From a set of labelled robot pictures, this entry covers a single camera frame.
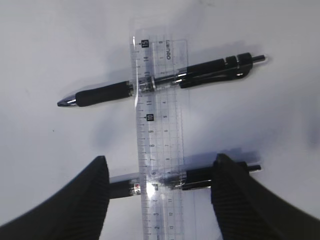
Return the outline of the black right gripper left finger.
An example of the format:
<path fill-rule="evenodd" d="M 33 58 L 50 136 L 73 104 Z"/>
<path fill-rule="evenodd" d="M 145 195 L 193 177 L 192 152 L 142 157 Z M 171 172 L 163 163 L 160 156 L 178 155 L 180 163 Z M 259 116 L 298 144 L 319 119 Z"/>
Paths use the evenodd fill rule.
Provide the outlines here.
<path fill-rule="evenodd" d="M 2 240 L 98 240 L 110 202 L 104 156 L 49 199 L 0 227 Z"/>

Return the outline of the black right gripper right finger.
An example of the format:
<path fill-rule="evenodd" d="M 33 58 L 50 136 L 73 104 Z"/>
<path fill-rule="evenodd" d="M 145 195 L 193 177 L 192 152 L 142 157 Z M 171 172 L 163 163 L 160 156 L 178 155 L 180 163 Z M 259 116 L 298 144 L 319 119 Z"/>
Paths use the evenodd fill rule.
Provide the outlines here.
<path fill-rule="evenodd" d="M 226 154 L 211 169 L 211 203 L 224 240 L 318 240 L 319 219 L 283 200 Z"/>

